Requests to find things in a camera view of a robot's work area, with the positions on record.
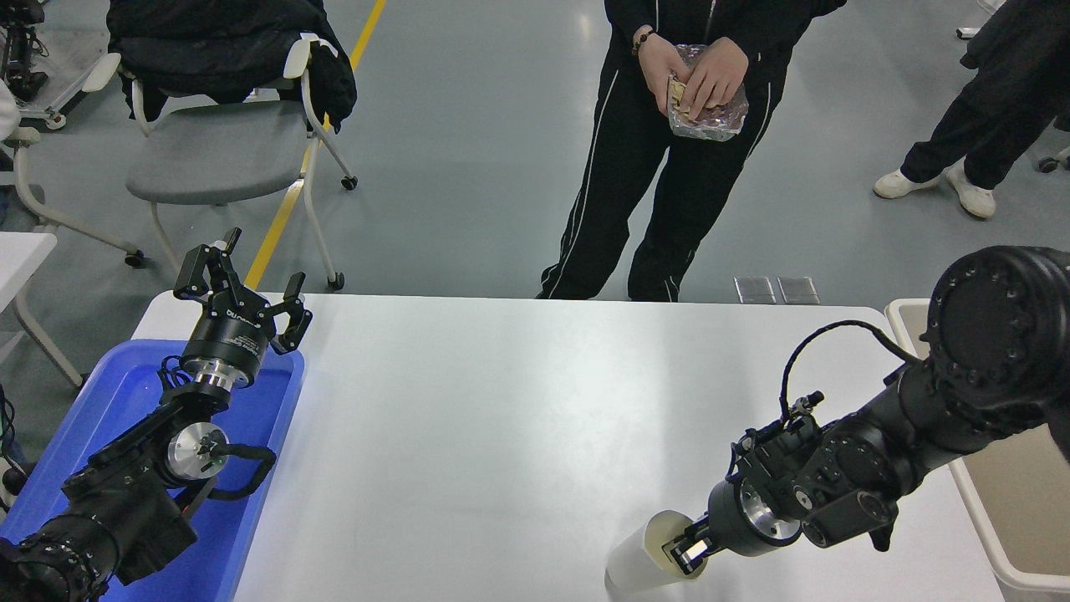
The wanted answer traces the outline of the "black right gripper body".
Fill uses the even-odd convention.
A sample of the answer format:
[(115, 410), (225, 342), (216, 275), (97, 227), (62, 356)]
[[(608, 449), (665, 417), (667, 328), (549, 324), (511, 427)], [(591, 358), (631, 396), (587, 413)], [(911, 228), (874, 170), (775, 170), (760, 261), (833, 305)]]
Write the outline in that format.
[(744, 557), (769, 554), (800, 538), (800, 522), (776, 515), (756, 488), (745, 480), (714, 487), (707, 518), (715, 544)]

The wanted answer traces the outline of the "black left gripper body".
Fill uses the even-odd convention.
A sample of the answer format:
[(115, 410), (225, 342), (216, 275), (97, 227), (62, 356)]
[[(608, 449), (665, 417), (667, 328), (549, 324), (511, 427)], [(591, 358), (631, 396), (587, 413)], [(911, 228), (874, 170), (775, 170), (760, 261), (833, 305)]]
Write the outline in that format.
[(268, 299), (259, 294), (243, 294), (234, 300), (232, 293), (215, 293), (192, 330), (192, 338), (182, 352), (182, 369), (199, 372), (200, 365), (221, 362), (244, 377), (259, 373), (268, 341), (274, 336), (273, 320), (268, 324), (257, 312), (268, 308)]

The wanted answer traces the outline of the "person's left hand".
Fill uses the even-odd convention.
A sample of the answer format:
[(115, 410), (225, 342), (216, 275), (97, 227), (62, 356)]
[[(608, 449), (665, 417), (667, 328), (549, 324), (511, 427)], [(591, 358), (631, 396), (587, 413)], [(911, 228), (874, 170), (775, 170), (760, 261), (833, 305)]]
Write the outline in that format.
[(707, 108), (733, 101), (749, 68), (749, 58), (733, 38), (715, 38), (693, 66), (679, 76), (685, 91), (681, 96), (681, 113), (696, 120)]

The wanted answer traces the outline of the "person's right hand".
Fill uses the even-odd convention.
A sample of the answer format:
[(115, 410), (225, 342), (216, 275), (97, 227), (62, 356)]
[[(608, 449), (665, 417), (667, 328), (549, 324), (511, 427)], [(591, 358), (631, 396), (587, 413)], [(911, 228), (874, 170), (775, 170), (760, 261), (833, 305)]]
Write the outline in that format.
[(645, 84), (649, 94), (654, 96), (657, 110), (666, 115), (666, 103), (670, 99), (669, 81), (674, 75), (679, 81), (687, 84), (690, 79), (690, 70), (677, 53), (673, 44), (662, 38), (652, 29), (646, 29), (635, 34), (637, 46), (637, 58), (639, 70), (645, 77)]

